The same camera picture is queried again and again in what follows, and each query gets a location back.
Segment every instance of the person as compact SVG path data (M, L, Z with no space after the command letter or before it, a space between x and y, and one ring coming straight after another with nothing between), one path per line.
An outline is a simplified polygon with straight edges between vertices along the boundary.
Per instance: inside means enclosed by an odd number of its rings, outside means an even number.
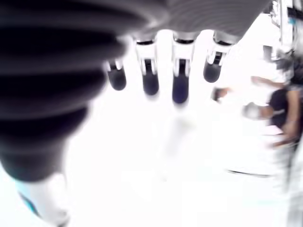
M303 129L303 102L299 90L286 87L271 95L266 106L249 103L243 108L243 115L253 120L270 120L270 125L278 127L284 139L273 144L278 147L291 142L298 142Z

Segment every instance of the person's hand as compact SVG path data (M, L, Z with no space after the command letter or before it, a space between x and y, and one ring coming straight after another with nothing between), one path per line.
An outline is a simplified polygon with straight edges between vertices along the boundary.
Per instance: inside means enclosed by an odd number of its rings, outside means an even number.
M282 130L287 139L294 139L297 137L298 123L296 121L288 122L283 125Z
M261 83L266 83L266 79L265 78L262 78L262 77L255 77L255 76L252 76L251 77L251 82L258 85L258 84L261 84Z
M219 97L220 97L220 98L223 98L223 97L225 97L229 92L232 92L232 89L231 89L231 88L229 88L229 87L222 88L221 91L220 91Z

